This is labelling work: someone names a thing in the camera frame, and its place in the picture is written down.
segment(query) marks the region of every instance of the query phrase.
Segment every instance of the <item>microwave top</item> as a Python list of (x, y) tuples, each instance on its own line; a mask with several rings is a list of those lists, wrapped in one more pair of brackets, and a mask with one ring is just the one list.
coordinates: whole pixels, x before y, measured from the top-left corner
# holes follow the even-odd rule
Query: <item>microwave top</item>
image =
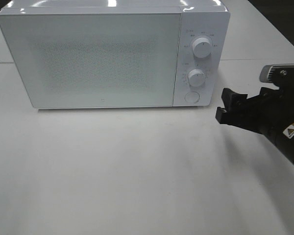
[(0, 15), (141, 14), (227, 11), (220, 0), (12, 0)]

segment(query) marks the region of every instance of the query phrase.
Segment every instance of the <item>white microwave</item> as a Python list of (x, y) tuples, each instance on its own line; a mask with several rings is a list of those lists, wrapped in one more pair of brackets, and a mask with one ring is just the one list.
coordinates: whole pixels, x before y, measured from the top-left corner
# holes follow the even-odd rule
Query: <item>white microwave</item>
[(0, 28), (35, 108), (210, 103), (219, 0), (13, 0)]

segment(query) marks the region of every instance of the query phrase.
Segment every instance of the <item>control panel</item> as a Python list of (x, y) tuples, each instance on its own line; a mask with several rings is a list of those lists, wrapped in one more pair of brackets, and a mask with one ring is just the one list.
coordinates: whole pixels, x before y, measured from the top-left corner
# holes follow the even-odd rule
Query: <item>control panel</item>
[(229, 12), (182, 13), (173, 106), (210, 103), (229, 17)]

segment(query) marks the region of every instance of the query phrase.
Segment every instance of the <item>screw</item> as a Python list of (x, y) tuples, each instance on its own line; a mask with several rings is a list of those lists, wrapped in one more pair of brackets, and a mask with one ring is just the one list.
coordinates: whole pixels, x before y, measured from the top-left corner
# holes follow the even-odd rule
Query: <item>screw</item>
[(286, 70), (281, 70), (280, 71), (281, 76), (286, 76), (288, 72)]

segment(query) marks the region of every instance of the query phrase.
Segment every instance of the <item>knob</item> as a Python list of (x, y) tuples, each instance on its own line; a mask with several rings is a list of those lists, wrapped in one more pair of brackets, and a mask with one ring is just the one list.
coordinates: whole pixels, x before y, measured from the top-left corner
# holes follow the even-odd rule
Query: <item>knob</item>
[(211, 53), (212, 41), (206, 36), (198, 37), (193, 40), (192, 49), (194, 56), (197, 58), (205, 58)]
[(188, 73), (188, 82), (192, 87), (200, 87), (206, 80), (206, 75), (202, 70), (192, 70)]

